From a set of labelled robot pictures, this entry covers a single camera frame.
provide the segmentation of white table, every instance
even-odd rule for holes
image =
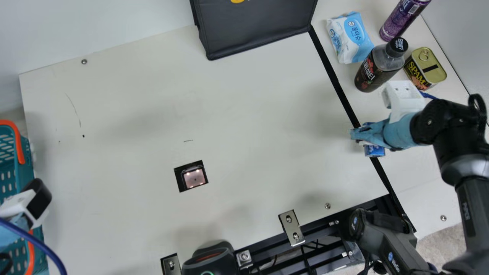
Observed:
[[[378,91],[363,93],[356,89],[353,79],[360,63],[343,65],[338,62],[326,29],[326,20],[352,10],[359,12],[372,42],[375,45],[385,44],[378,33],[395,5],[392,0],[319,1],[312,20],[312,25],[360,123],[386,119],[390,110],[384,107]],[[467,104],[466,89],[423,18],[417,18],[403,37],[409,43],[408,52],[422,46],[432,49],[447,72],[447,79],[428,90],[428,93]],[[408,79],[403,70],[393,78]],[[386,157],[381,158],[381,163],[404,210],[418,230],[418,237],[424,237],[461,221],[456,193],[454,188],[442,181],[431,146],[388,153]],[[440,220],[441,215],[447,216],[446,222]]]
[[[393,6],[320,1],[313,19],[362,122],[388,110],[355,89],[359,64],[337,63],[323,20],[359,7],[380,44]],[[431,92],[464,101],[422,19],[406,38],[412,49],[431,47],[448,72]],[[45,239],[72,275],[160,275],[161,257],[178,252],[183,262],[206,241],[240,248],[280,234],[277,215],[287,210],[306,224],[387,194],[349,140],[351,123],[308,34],[210,62],[189,26],[83,58],[20,76],[36,176],[53,193]],[[196,160],[209,184],[179,193],[173,168]],[[431,148],[382,161],[421,235],[460,220],[435,161]],[[425,168],[418,178],[415,165]]]

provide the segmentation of blue wet wipes pack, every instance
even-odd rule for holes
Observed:
[[[362,62],[374,48],[358,12],[328,19],[327,28],[342,64]]]

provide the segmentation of yellow can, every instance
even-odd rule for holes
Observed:
[[[430,48],[413,51],[404,64],[404,71],[414,85],[425,91],[446,79],[446,71]]]

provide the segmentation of screw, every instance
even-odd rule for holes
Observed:
[[[243,260],[243,261],[246,261],[246,260],[249,259],[249,255],[246,254],[246,253],[241,253],[241,256],[240,257],[241,257],[241,260]]]

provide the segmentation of square sensor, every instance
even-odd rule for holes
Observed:
[[[180,193],[208,183],[201,160],[177,167],[174,171]]]

